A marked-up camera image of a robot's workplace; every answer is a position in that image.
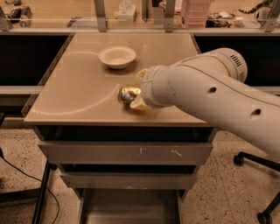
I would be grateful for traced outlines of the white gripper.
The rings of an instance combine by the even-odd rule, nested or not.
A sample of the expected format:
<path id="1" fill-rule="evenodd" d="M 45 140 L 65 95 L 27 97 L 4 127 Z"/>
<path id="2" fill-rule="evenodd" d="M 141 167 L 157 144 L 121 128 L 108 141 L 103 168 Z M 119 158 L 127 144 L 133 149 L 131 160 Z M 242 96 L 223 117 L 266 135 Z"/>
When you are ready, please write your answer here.
<path id="1" fill-rule="evenodd" d="M 141 81 L 139 94 L 130 107 L 137 110 L 161 109 L 172 106 L 168 98 L 166 66 L 152 66 L 139 71 L 135 78 Z"/>

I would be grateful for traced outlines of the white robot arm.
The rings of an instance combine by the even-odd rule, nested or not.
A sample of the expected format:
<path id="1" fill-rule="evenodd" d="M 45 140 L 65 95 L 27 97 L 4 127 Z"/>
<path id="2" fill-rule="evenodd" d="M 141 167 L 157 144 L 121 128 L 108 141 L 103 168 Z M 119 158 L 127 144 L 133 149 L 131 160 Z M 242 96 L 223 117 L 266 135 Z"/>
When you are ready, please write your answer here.
<path id="1" fill-rule="evenodd" d="M 187 114 L 227 130 L 278 158 L 280 97 L 241 82 L 244 58 L 229 48 L 141 71 L 141 94 L 133 109 L 176 106 Z"/>

